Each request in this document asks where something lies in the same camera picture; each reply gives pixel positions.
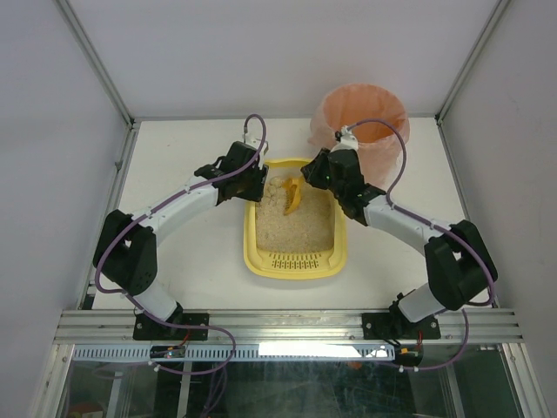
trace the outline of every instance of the plastic bag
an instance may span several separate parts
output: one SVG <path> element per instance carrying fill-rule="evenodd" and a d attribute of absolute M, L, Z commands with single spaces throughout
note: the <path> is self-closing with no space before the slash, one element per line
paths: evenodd
<path fill-rule="evenodd" d="M 410 124 L 400 100 L 390 91 L 372 84 L 346 84 L 330 92 L 313 115 L 308 141 L 328 149 L 336 145 L 334 132 L 365 118 L 382 118 L 394 125 L 404 142 Z M 387 187 L 402 151 L 394 133 L 381 124 L 364 124 L 352 131 L 359 142 L 359 167 L 367 183 Z"/>

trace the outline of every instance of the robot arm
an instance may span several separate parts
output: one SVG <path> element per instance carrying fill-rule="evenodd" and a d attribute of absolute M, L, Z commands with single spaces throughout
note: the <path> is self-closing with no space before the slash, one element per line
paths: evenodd
<path fill-rule="evenodd" d="M 167 322 L 180 322 L 182 307 L 155 280 L 157 247 L 186 221 L 228 199 L 260 201 L 268 172 L 262 156 L 237 175 L 218 179 L 249 163 L 257 148 L 258 140 L 245 134 L 244 142 L 234 142 L 226 156 L 197 169 L 180 190 L 156 204 L 130 214 L 111 212 L 104 221 L 93 265 L 98 266 L 108 246 L 127 226 L 144 218 L 110 252 L 102 273 L 151 314 Z"/>
<path fill-rule="evenodd" d="M 393 302 L 389 308 L 393 324 L 388 334 L 404 334 L 413 324 L 430 315 L 447 309 L 457 310 L 487 287 L 486 277 L 473 256 L 446 233 L 430 225 L 441 226 L 441 230 L 463 239 L 481 257 L 496 280 L 495 266 L 473 223 L 462 220 L 452 225 L 396 210 L 385 191 L 365 183 L 359 169 L 357 139 L 347 128 L 337 132 L 336 137 L 339 143 L 332 150 L 322 149 L 302 168 L 305 181 L 330 190 L 348 218 L 390 233 L 426 258 L 428 282 L 407 295 L 400 294 Z M 425 220 L 427 225 L 418 219 Z"/>

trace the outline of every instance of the table surface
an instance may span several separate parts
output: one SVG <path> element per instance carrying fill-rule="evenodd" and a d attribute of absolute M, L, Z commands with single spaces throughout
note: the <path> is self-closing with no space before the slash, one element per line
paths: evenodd
<path fill-rule="evenodd" d="M 143 122 L 125 182 L 120 210 L 132 212 L 183 184 L 201 165 L 225 154 L 241 138 L 243 121 Z M 433 118 L 410 119 L 405 175 L 393 192 L 402 206 L 437 219 L 464 214 Z M 308 157 L 309 119 L 269 119 L 266 158 Z M 355 309 L 388 307 L 400 292 L 427 282 L 423 257 L 378 230 L 347 219 L 348 258 L 326 279 L 289 281 L 260 277 L 243 257 L 245 202 L 233 199 L 198 215 L 158 249 L 158 277 L 186 309 Z M 105 278 L 106 287 L 115 285 Z M 118 295 L 97 293 L 94 308 L 130 308 Z"/>

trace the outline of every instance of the glass panel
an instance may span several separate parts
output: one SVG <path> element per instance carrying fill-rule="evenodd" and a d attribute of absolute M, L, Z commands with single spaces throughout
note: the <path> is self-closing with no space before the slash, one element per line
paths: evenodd
<path fill-rule="evenodd" d="M 426 346 L 422 365 L 445 361 L 456 349 Z M 164 365 L 188 371 L 215 366 Z M 190 378 L 154 373 L 146 364 L 74 361 L 58 416 L 519 417 L 501 354 L 477 347 L 453 367 L 433 372 L 399 373 L 374 362 L 253 361 L 232 362 L 225 374 Z"/>

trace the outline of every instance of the yellow basket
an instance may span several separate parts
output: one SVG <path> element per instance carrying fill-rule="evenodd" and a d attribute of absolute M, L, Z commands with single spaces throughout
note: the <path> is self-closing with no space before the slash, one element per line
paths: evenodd
<path fill-rule="evenodd" d="M 289 158 L 268 160 L 273 169 L 299 168 L 311 160 Z M 321 279 L 338 273 L 346 263 L 345 215 L 331 194 L 334 243 L 332 249 L 318 253 L 273 253 L 257 247 L 255 233 L 255 203 L 247 202 L 244 218 L 244 261 L 255 274 L 274 279 Z"/>

